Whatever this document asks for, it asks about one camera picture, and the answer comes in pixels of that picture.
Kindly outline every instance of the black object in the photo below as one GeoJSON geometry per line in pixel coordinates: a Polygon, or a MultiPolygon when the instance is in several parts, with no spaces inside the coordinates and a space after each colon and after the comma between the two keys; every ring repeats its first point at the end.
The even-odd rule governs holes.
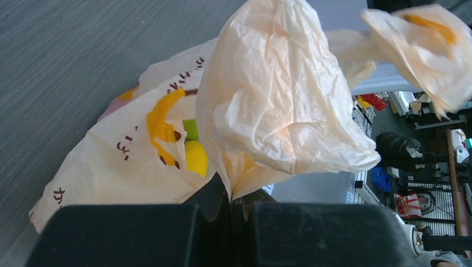
{"type": "Polygon", "coordinates": [[[448,162],[447,153],[430,153],[421,148],[421,143],[413,138],[406,138],[393,132],[384,132],[375,139],[377,152],[382,157],[380,167],[395,167],[397,169],[415,172],[416,165],[448,162]],[[422,153],[422,157],[412,158],[409,151],[422,153]]]}
{"type": "Polygon", "coordinates": [[[256,191],[231,204],[218,176],[182,205],[69,206],[27,266],[414,266],[388,209],[278,204],[256,191]]]}
{"type": "Polygon", "coordinates": [[[426,235],[422,237],[422,240],[423,246],[427,250],[459,252],[472,249],[472,238],[469,236],[426,235]]]}
{"type": "Polygon", "coordinates": [[[414,138],[406,138],[394,132],[384,132],[375,138],[377,152],[388,159],[410,159],[407,149],[421,151],[421,143],[414,138]]]}

